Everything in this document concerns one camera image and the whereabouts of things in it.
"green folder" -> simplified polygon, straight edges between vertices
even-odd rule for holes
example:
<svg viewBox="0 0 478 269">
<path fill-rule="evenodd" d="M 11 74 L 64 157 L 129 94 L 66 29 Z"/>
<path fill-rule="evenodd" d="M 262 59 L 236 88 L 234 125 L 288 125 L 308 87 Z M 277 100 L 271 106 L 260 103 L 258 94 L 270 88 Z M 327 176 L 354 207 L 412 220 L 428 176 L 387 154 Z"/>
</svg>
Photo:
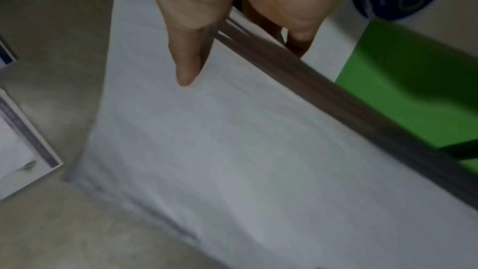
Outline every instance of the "green folder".
<svg viewBox="0 0 478 269">
<path fill-rule="evenodd" d="M 436 148 L 478 139 L 478 60 L 397 24 L 372 21 L 336 83 Z"/>
</svg>

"beige tabletop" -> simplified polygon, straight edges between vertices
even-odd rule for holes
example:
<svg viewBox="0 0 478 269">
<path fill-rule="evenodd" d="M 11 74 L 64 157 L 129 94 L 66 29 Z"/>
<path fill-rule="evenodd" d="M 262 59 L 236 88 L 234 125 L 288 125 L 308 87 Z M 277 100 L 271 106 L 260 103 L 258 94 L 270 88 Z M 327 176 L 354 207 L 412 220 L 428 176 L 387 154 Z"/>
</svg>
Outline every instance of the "beige tabletop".
<svg viewBox="0 0 478 269">
<path fill-rule="evenodd" d="M 192 248 L 71 189 L 99 104 L 113 0 L 0 0 L 19 62 L 0 87 L 66 165 L 0 202 L 2 269 L 217 268 Z"/>
</svg>

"brown strip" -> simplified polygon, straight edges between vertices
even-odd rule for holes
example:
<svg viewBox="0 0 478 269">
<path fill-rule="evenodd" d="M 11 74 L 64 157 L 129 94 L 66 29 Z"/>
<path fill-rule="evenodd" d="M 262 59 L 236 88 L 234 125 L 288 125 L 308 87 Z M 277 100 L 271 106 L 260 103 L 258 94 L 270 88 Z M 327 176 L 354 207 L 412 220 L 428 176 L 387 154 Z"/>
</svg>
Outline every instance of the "brown strip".
<svg viewBox="0 0 478 269">
<path fill-rule="evenodd" d="M 284 48 L 228 19 L 216 39 L 271 78 L 478 210 L 478 178 L 395 125 Z"/>
</svg>

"green paper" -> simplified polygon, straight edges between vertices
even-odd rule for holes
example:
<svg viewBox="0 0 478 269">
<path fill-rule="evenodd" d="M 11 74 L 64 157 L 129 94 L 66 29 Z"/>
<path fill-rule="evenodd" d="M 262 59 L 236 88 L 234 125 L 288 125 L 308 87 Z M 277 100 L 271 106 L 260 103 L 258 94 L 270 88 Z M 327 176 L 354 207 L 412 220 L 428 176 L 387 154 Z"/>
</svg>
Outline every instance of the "green paper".
<svg viewBox="0 0 478 269">
<path fill-rule="evenodd" d="M 433 147 L 478 138 L 478 60 L 394 23 L 370 23 L 336 83 Z"/>
</svg>

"green object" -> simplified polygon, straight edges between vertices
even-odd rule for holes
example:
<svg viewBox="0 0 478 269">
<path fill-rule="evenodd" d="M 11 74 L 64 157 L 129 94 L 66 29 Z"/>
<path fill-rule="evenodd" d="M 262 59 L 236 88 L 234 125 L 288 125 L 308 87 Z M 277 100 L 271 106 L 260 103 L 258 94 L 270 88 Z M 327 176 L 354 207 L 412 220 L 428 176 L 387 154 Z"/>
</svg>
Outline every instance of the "green object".
<svg viewBox="0 0 478 269">
<path fill-rule="evenodd" d="M 478 138 L 478 60 L 397 24 L 371 22 L 336 83 L 431 146 Z"/>
</svg>

